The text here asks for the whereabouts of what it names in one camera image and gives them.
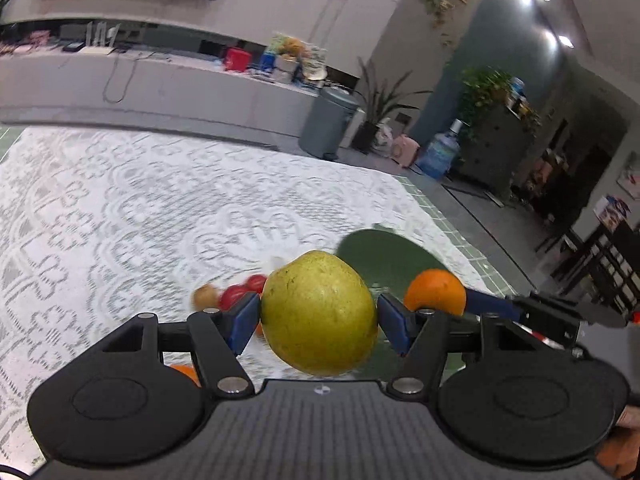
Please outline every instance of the pear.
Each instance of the pear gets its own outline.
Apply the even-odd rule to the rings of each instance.
[[[312,375],[337,375],[365,361],[376,342],[373,298],[337,256],[310,251],[272,272],[262,292],[262,330],[271,349]]]

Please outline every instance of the white lace tablecloth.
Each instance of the white lace tablecloth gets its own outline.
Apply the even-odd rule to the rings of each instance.
[[[269,272],[381,223],[487,290],[388,174],[213,140],[27,128],[0,165],[0,463],[42,457],[34,389],[139,312],[184,320],[190,293]],[[300,377],[254,338],[256,383]]]

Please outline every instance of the wall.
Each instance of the wall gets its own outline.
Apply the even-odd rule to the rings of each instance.
[[[640,114],[631,126],[629,126],[609,167],[593,189],[589,205],[582,210],[580,218],[578,218],[578,221],[574,224],[575,233],[583,240],[598,226],[598,220],[593,214],[593,206],[601,197],[607,194],[620,197],[627,203],[629,209],[631,209],[631,214],[627,218],[629,225],[634,226],[640,221],[640,201],[636,202],[633,200],[616,183],[630,152],[640,153]]]
[[[152,21],[268,43],[274,31],[324,43],[327,62],[359,75],[398,0],[13,0],[3,23],[91,17]]]
[[[614,156],[627,130],[628,123],[613,106],[595,95],[581,96],[571,135],[562,144],[570,163],[569,174],[575,174],[594,146]]]
[[[529,177],[536,161],[542,156],[549,146],[549,143],[556,134],[556,130],[563,119],[568,121],[566,128],[562,131],[558,146],[562,146],[563,139],[567,138],[573,126],[575,99],[575,82],[571,71],[567,65],[561,68],[556,83],[546,100],[544,107],[540,109],[540,128],[538,129],[536,140],[527,150],[527,154],[522,159],[516,173],[513,176],[513,183],[521,186]]]
[[[456,44],[442,46],[441,33],[449,34],[457,43],[464,35],[480,0],[470,0],[466,5],[460,0],[448,1],[456,7],[450,11],[448,23],[439,28],[432,27],[433,16],[427,14],[420,0],[399,1],[370,58],[380,81],[387,79],[394,82],[412,70],[412,75],[402,86],[403,91],[435,88],[445,63],[456,47]],[[361,81],[356,88],[362,91],[363,86],[364,82]],[[426,95],[411,96],[402,102],[422,107],[427,98]],[[402,112],[414,118],[420,114],[419,110]]]
[[[460,75],[470,66],[493,66],[513,73],[524,81],[532,105],[542,108],[563,57],[561,45],[534,0],[481,0],[410,135],[424,144],[449,126],[463,88]]]

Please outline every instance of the dark wooden chair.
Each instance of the dark wooden chair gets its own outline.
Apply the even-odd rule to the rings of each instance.
[[[588,275],[597,290],[598,303],[630,314],[640,299],[640,235],[622,222],[613,233],[605,230],[592,247],[595,252],[586,257],[561,295],[568,294]]]
[[[576,242],[576,251],[551,272],[551,277],[558,281],[569,279],[572,274],[582,268],[585,262],[593,254],[594,248],[597,248],[596,243],[598,243],[603,236],[606,236],[606,233],[606,227],[602,224],[598,224],[598,227],[594,229],[584,242]]]
[[[534,250],[536,252],[539,252],[542,249],[544,249],[545,254],[547,254],[565,236],[569,238],[569,240],[571,240],[572,243],[576,245],[576,247],[579,247],[582,244],[582,241],[580,240],[578,235],[575,234],[571,229],[571,227],[575,224],[576,220],[577,218],[572,217],[564,222],[559,223],[557,226],[553,225],[551,227],[551,234],[547,236],[544,240],[542,240]]]

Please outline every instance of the blue water jug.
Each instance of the blue water jug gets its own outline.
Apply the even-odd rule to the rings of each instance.
[[[449,131],[433,137],[427,150],[418,158],[416,165],[431,178],[439,180],[449,171],[453,159],[460,151],[456,136],[462,124],[460,120],[453,121]]]

